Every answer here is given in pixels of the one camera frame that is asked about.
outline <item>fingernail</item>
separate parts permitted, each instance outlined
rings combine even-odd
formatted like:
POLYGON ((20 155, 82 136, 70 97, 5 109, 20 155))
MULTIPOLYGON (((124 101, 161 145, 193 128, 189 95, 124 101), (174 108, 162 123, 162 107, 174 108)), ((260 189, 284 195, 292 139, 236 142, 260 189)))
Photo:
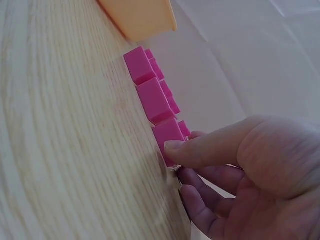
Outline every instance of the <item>fingernail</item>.
POLYGON ((184 143, 184 141, 166 141, 164 143, 164 147, 166 149, 176 150, 179 149, 184 143))

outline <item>white backdrop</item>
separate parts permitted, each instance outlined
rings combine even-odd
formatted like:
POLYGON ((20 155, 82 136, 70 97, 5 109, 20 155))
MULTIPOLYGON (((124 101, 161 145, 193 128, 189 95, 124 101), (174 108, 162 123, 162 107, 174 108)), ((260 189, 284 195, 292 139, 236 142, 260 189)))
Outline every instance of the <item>white backdrop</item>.
POLYGON ((192 131, 253 114, 320 122, 319 0, 173 0, 154 52, 192 131))

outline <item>light wood surface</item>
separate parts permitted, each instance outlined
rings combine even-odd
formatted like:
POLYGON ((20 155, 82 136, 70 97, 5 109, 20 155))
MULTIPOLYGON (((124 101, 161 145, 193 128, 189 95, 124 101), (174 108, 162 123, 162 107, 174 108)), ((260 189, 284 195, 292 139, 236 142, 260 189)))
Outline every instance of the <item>light wood surface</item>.
POLYGON ((185 240, 179 184, 94 0, 0 0, 0 239, 185 240))

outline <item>building block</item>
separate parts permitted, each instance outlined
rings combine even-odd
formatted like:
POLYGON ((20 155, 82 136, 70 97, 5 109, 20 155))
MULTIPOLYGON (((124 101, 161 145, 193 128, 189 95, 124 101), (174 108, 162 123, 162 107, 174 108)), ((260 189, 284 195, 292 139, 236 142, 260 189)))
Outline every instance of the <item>building block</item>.
POLYGON ((165 120, 176 118, 157 77, 136 86, 136 90, 151 123, 158 125, 165 120))
POLYGON ((140 46, 126 53, 124 60, 131 78, 137 86, 154 77, 158 77, 159 81, 165 79, 165 75, 150 49, 144 50, 144 48, 140 46))
POLYGON ((162 90, 164 91, 164 94, 166 95, 167 98, 171 98, 174 96, 165 80, 160 82, 160 86, 161 86, 162 90))
POLYGON ((172 118, 162 124, 152 128, 155 139, 159 145, 164 162, 168 168, 175 168, 177 165, 166 155, 165 142, 166 141, 186 141, 185 135, 180 129, 180 125, 176 119, 172 118))
POLYGON ((150 64, 152 66, 152 69, 154 70, 156 76, 158 77, 159 81, 165 79, 165 75, 160 69, 157 60, 155 58, 150 59, 150 64))
POLYGON ((189 130, 189 128, 186 125, 185 121, 180 121, 178 122, 179 128, 182 132, 182 134, 184 135, 185 138, 189 137, 191 135, 191 132, 189 130))
POLYGON ((174 99, 173 96, 172 96, 172 97, 169 97, 169 98, 167 99, 167 101, 168 101, 168 103, 169 103, 172 111, 174 112, 174 114, 179 114, 179 113, 181 113, 181 110, 180 110, 180 108, 179 108, 178 104, 176 103, 176 101, 175 101, 175 99, 174 99))
POLYGON ((152 53, 152 51, 150 49, 145 50, 145 54, 149 60, 155 58, 154 54, 152 53))
POLYGON ((142 46, 126 53, 124 60, 131 78, 137 86, 157 77, 142 46))

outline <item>pink cube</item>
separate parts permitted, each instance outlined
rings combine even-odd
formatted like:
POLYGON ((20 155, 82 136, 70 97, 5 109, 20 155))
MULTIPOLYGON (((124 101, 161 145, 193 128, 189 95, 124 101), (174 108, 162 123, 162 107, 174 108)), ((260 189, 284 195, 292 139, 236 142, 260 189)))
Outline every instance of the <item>pink cube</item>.
POLYGON ((151 64, 152 69, 154 70, 156 76, 158 77, 158 79, 160 81, 165 79, 165 75, 162 72, 161 68, 159 67, 157 60, 155 58, 150 59, 150 64, 151 64))
POLYGON ((156 72, 151 66, 150 60, 142 46, 124 55, 125 63, 133 82, 138 86, 155 78, 156 72))
POLYGON ((179 108, 178 104, 176 103, 176 101, 175 101, 173 96, 169 97, 167 100, 168 100, 168 103, 169 103, 172 111, 174 112, 174 114, 181 113, 180 108, 179 108))
POLYGON ((162 87, 164 94, 166 95, 167 98, 173 97, 173 94, 165 80, 160 82, 160 86, 162 87))
POLYGON ((158 125, 168 119, 176 118, 175 112, 169 104, 158 78, 154 77, 137 86, 136 90, 145 114, 151 123, 158 125))
POLYGON ((167 157, 165 153, 165 142, 166 141, 186 141, 184 134, 182 133, 177 120, 172 118, 162 124, 152 128, 155 139, 159 145, 165 164, 168 168, 174 168, 177 165, 167 157))
POLYGON ((152 51, 150 49, 145 50, 145 54, 149 60, 155 58, 154 54, 152 53, 152 51))
POLYGON ((191 132, 189 130, 189 128, 186 125, 185 121, 180 121, 178 122, 179 128, 182 132, 182 134, 184 135, 185 138, 189 137, 191 135, 191 132))

